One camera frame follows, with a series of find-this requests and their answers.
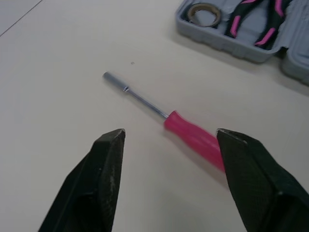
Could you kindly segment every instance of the gray tool case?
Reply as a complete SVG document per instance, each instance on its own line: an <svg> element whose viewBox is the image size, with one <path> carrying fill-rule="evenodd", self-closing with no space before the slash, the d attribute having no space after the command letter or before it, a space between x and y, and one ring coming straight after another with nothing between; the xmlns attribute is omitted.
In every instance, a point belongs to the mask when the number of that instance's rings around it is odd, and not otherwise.
<svg viewBox="0 0 309 232"><path fill-rule="evenodd" d="M177 30L192 40L226 51L235 57L262 63L284 52L282 71L309 85L309 0L293 0L286 10L286 20L272 46L265 50L254 46L267 21L268 1L263 1L242 23L237 38L225 36L230 15L241 0L185 0L176 13ZM221 22L217 28L201 27L188 21L187 11L196 3L210 3L221 10ZM196 12L196 20L211 23L209 12Z"/></svg>

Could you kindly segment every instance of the metal shaft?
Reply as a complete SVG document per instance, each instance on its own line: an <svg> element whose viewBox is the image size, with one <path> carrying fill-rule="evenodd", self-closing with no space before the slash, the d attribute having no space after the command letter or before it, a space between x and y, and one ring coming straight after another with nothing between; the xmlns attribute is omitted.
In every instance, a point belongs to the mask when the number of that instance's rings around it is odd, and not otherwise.
<svg viewBox="0 0 309 232"><path fill-rule="evenodd" d="M130 94L131 96L133 96L135 99L139 100L141 103L143 103L144 105L148 106L150 109L152 109L153 111L155 111L158 115L160 115L161 117L163 117L164 119L167 119L169 117L168 114L164 113L162 110L159 110L156 106L154 106L153 104L151 104L149 101L145 100L144 98L142 98L140 95L138 95L136 92L134 92L133 90L130 89L130 87L120 81L117 77L115 77L114 75L110 74L109 72L104 73L103 77L108 80L109 82L111 82L112 84L114 84L115 86L117 86L118 88L122 89L123 92L126 92L128 94Z"/></svg>

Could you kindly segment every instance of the beige surface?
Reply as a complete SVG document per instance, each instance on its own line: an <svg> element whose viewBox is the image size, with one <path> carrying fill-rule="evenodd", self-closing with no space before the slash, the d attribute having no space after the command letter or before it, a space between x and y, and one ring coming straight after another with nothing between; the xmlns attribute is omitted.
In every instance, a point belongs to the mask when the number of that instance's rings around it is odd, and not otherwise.
<svg viewBox="0 0 309 232"><path fill-rule="evenodd" d="M101 134L126 129L115 232L244 232L225 177L102 81L261 140L309 190L309 91L175 31L181 0L46 0L0 38L0 231L36 231Z"/></svg>

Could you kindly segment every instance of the pliers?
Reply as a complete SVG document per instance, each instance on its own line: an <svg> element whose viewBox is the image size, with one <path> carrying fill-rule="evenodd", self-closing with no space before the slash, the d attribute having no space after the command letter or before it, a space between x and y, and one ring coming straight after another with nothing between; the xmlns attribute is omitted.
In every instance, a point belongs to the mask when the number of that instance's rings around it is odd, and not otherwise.
<svg viewBox="0 0 309 232"><path fill-rule="evenodd" d="M242 0L232 13L225 35L236 38L237 32L245 17L257 7L263 0ZM266 49L272 43L277 35L280 25L286 17L286 8L292 0L269 0L267 24L254 43L255 46Z"/></svg>

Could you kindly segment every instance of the roll of tape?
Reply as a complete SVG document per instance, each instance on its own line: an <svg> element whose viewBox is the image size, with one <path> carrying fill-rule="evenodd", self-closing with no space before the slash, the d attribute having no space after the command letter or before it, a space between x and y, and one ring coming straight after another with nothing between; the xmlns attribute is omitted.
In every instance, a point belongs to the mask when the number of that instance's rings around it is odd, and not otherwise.
<svg viewBox="0 0 309 232"><path fill-rule="evenodd" d="M200 24L199 22L197 22L195 20L195 17L194 17L196 12L198 12L198 11L208 11L208 12L212 13L213 15L215 15L216 18L209 25ZM201 27L216 27L221 22L221 11L220 11L220 9L218 7L212 5L212 4L209 4L209 3L193 4L189 8L189 10L187 12L187 16L188 16L189 22L196 24L198 26L201 26Z"/></svg>

